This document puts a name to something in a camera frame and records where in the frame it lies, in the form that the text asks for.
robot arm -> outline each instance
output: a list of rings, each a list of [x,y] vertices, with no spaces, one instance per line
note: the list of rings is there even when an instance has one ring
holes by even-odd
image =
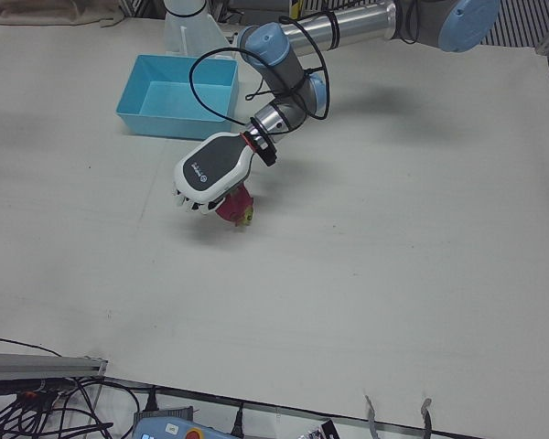
[[[297,56],[316,51],[315,46],[332,50],[377,37],[463,52],[485,37],[499,7],[500,0],[385,0],[308,17],[300,27],[269,23],[245,28],[238,38],[246,53],[242,58],[260,72],[274,98],[241,133],[215,134],[177,163],[177,203],[203,213],[216,210],[236,224],[250,221],[253,200],[243,181],[254,155],[273,165],[275,143],[328,106],[323,80],[303,70]]]

blue tray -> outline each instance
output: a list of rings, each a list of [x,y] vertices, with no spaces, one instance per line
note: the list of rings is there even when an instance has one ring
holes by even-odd
[[[196,58],[139,55],[117,114],[136,134],[203,140],[231,130],[231,123],[208,112],[189,87]],[[233,115],[238,97],[238,63],[205,59],[195,70],[195,90],[212,110]]]

gray cloth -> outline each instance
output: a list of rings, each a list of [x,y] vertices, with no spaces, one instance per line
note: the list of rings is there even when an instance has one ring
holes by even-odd
[[[0,0],[0,25],[115,24],[123,18],[117,0]]]

red emergency stop button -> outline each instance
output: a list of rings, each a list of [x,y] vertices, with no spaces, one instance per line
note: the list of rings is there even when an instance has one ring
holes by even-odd
[[[203,434],[197,428],[192,428],[185,435],[185,439],[203,439]]]

white table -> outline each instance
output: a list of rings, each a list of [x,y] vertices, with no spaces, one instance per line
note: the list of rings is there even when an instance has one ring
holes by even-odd
[[[255,161],[235,229],[173,206],[196,143],[114,113],[162,26],[0,27],[0,336],[120,378],[357,417],[366,391],[415,426],[430,396],[437,430],[549,437],[545,59],[328,53],[328,121]]]

